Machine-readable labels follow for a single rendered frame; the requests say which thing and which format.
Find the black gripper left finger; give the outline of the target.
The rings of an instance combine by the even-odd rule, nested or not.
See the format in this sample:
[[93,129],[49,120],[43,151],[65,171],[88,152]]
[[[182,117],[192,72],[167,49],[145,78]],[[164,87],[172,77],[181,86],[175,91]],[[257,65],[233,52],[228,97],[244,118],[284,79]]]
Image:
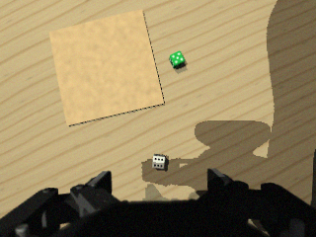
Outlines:
[[38,191],[0,218],[0,237],[49,237],[60,229],[60,224],[71,223],[106,207],[129,203],[110,194],[111,171],[102,171],[94,178],[87,185],[72,187],[69,194],[59,195],[57,188]]

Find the tan square mat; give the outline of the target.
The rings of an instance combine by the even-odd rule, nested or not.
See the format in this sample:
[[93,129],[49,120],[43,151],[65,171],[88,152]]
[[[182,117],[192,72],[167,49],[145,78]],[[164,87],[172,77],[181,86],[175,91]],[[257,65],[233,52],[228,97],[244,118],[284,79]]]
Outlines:
[[67,125],[164,104],[142,9],[49,36]]

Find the green die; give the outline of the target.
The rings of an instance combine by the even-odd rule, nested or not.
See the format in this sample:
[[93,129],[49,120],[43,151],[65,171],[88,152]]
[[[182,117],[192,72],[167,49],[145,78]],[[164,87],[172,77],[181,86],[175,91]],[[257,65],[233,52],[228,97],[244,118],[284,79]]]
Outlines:
[[183,65],[185,62],[185,59],[180,51],[171,54],[169,60],[174,69]]

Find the white die with black pips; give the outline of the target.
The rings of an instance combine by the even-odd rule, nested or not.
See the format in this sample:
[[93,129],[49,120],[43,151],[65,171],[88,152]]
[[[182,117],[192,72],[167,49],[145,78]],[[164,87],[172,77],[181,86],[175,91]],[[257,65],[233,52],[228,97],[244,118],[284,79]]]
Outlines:
[[165,155],[153,154],[152,168],[164,169]]

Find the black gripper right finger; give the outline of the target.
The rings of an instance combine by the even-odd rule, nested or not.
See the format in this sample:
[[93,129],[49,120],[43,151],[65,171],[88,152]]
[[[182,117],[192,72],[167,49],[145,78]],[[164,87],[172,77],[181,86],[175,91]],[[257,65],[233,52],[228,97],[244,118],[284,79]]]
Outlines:
[[247,183],[233,181],[217,169],[207,169],[207,192],[186,202],[211,207],[246,222],[261,220],[270,237],[316,237],[316,209],[274,183],[263,183],[260,190],[252,190]]

